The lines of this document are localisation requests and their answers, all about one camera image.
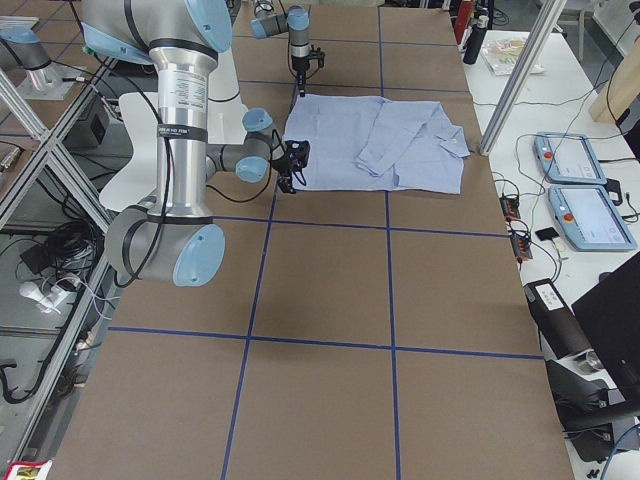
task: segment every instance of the cardboard table surface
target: cardboard table surface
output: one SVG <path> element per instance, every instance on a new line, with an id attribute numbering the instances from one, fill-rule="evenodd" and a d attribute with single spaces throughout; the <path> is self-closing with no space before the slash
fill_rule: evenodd
<path id="1" fill-rule="evenodd" d="M 243 101 L 282 127 L 287 41 L 246 10 Z M 442 101 L 475 148 L 448 14 L 310 17 L 309 92 Z M 228 245 L 208 285 L 124 292 L 50 478 L 572 478 L 485 157 L 459 196 L 273 187 L 208 194 Z"/>

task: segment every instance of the white label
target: white label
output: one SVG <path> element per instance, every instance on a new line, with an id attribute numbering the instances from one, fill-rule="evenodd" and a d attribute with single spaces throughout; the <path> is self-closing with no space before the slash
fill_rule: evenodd
<path id="1" fill-rule="evenodd" d="M 562 300 L 558 298 L 558 295 L 551 285 L 538 285 L 536 290 L 549 310 L 558 310 L 564 307 Z"/>
<path id="2" fill-rule="evenodd" d="M 204 113 L 207 106 L 207 78 L 190 72 L 162 70 L 158 84 L 163 106 Z"/>

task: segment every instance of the black bottle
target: black bottle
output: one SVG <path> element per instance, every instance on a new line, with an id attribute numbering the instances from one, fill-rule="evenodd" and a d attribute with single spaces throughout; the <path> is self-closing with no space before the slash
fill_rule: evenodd
<path id="1" fill-rule="evenodd" d="M 464 52 L 464 58 L 462 61 L 467 65 L 473 65 L 478 59 L 478 54 L 482 48 L 482 42 L 484 42 L 484 36 L 487 33 L 487 25 L 489 24 L 489 17 L 486 15 L 480 15 L 478 21 L 472 27 L 471 35 L 467 40 L 467 49 Z"/>

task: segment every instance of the white power adapter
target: white power adapter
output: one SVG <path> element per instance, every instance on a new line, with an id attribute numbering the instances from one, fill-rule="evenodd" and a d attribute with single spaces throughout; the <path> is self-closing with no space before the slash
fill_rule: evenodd
<path id="1" fill-rule="evenodd" d="M 61 314 L 60 310 L 58 310 L 58 305 L 71 294 L 64 288 L 54 285 L 51 287 L 49 294 L 45 295 L 34 282 L 24 282 L 20 285 L 19 292 L 23 297 L 35 301 L 36 307 L 42 313 L 56 312 L 57 314 Z"/>

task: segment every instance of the computer monitor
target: computer monitor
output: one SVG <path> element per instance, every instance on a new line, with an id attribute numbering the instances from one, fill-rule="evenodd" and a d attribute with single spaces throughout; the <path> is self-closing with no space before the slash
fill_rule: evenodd
<path id="1" fill-rule="evenodd" d="M 622 395 L 640 406 L 640 253 L 604 277 L 572 308 Z"/>

